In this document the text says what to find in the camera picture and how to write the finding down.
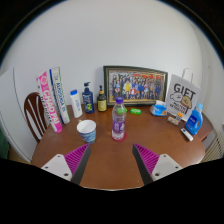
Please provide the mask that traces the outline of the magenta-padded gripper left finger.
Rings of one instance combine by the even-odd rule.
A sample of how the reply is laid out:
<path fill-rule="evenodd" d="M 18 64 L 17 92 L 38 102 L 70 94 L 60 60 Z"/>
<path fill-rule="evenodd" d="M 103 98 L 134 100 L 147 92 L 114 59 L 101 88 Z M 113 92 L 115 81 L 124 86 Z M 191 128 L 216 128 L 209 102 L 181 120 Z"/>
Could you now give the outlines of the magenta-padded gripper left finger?
<path fill-rule="evenodd" d="M 56 154 L 42 169 L 79 185 L 90 154 L 91 145 L 85 144 L 66 155 Z"/>

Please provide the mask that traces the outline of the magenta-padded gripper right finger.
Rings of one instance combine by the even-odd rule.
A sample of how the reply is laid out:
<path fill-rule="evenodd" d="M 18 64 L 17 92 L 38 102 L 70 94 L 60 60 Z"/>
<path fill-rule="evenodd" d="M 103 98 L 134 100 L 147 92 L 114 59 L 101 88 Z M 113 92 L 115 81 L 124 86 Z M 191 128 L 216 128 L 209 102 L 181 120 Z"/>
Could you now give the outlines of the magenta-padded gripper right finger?
<path fill-rule="evenodd" d="M 132 153 L 145 185 L 182 169 L 168 154 L 158 155 L 139 144 L 133 145 Z"/>

